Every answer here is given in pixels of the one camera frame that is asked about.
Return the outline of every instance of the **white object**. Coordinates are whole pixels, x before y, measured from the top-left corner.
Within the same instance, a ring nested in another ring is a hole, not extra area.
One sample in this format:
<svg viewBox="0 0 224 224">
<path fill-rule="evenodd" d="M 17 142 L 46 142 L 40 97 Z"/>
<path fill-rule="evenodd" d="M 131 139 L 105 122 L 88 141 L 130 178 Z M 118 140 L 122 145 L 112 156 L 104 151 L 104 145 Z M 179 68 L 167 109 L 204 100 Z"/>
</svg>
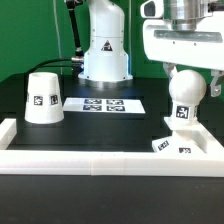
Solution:
<svg viewBox="0 0 224 224">
<path fill-rule="evenodd" d="M 211 154 L 0 151 L 0 174 L 224 177 L 224 157 Z"/>
<path fill-rule="evenodd" d="M 64 119 L 58 76 L 50 72 L 29 75 L 25 120 L 36 124 Z"/>
<path fill-rule="evenodd" d="M 16 133 L 16 119 L 5 119 L 0 124 L 0 150 L 8 148 Z"/>
<path fill-rule="evenodd" d="M 144 114 L 140 100 L 66 98 L 64 111 Z"/>
<path fill-rule="evenodd" d="M 165 118 L 172 136 L 152 142 L 155 152 L 168 154 L 217 153 L 224 156 L 223 147 L 197 121 L 197 106 L 206 92 L 202 76 L 192 70 L 184 70 L 171 79 L 169 85 L 173 101 L 172 116 Z"/>
<path fill-rule="evenodd" d="M 109 0 L 87 0 L 90 11 L 90 48 L 84 56 L 81 81 L 92 86 L 122 85 L 128 73 L 128 55 L 123 49 L 124 12 Z"/>
</svg>

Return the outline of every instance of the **black cable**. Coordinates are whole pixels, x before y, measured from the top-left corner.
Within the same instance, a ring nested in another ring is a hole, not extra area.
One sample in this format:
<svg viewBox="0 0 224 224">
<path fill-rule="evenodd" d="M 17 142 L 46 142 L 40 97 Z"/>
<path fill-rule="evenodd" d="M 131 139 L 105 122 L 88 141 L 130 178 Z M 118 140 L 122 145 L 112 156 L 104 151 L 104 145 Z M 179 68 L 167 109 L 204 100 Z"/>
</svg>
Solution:
<svg viewBox="0 0 224 224">
<path fill-rule="evenodd" d="M 74 42 L 75 42 L 75 46 L 76 46 L 76 56 L 83 56 L 83 50 L 81 48 L 75 12 L 73 10 L 68 10 L 68 11 L 69 11 L 71 24 L 72 24 Z"/>
<path fill-rule="evenodd" d="M 36 69 L 38 69 L 40 67 L 43 67 L 44 65 L 55 63 L 55 62 L 63 62 L 63 61 L 70 61 L 70 62 L 72 62 L 71 58 L 58 58 L 58 59 L 52 59 L 52 60 L 44 61 L 44 62 L 41 62 L 40 64 L 36 65 L 35 67 L 29 69 L 27 72 L 25 72 L 25 74 L 32 73 Z"/>
</svg>

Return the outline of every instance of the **cable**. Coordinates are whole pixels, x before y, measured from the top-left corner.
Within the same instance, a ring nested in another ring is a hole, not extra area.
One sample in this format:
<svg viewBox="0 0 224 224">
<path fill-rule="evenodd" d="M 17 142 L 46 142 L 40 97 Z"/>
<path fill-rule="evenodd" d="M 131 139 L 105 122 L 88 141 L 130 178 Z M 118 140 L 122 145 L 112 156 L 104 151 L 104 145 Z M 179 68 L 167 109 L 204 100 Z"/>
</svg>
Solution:
<svg viewBox="0 0 224 224">
<path fill-rule="evenodd" d="M 29 69 L 27 72 L 25 72 L 25 74 L 30 74 L 30 73 L 34 72 L 36 69 L 43 67 L 44 65 L 55 63 L 55 62 L 63 62 L 63 61 L 72 62 L 71 58 L 58 58 L 58 59 L 52 59 L 52 60 L 44 61 L 44 62 L 39 63 L 35 67 Z"/>
<path fill-rule="evenodd" d="M 57 34 L 57 43 L 58 43 L 58 54 L 59 58 L 62 58 L 62 50 L 61 50 L 61 36 L 58 26 L 58 14 L 57 14 L 57 3 L 56 0 L 53 0 L 53 9 L 54 9 L 54 22 L 55 22 L 55 28 L 56 28 L 56 34 Z"/>
</svg>

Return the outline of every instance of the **upside-down cup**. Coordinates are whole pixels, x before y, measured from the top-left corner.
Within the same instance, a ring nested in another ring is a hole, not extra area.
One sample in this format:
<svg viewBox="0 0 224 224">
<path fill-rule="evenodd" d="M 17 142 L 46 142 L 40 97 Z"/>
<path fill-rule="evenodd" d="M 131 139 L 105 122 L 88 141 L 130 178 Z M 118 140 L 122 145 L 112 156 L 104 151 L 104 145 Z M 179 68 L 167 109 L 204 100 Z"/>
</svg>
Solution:
<svg viewBox="0 0 224 224">
<path fill-rule="evenodd" d="M 50 72 L 29 75 L 25 120 L 51 124 L 64 119 L 58 76 Z"/>
</svg>

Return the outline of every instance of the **robot logo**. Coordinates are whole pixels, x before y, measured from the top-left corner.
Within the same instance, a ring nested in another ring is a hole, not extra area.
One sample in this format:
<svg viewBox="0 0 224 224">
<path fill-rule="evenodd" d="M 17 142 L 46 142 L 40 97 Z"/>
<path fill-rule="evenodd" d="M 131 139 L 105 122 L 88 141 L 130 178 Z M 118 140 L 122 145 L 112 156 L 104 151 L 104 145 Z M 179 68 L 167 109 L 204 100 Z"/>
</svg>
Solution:
<svg viewBox="0 0 224 224">
<path fill-rule="evenodd" d="M 104 44 L 103 48 L 101 49 L 101 51 L 113 51 L 109 40 Z"/>
</svg>

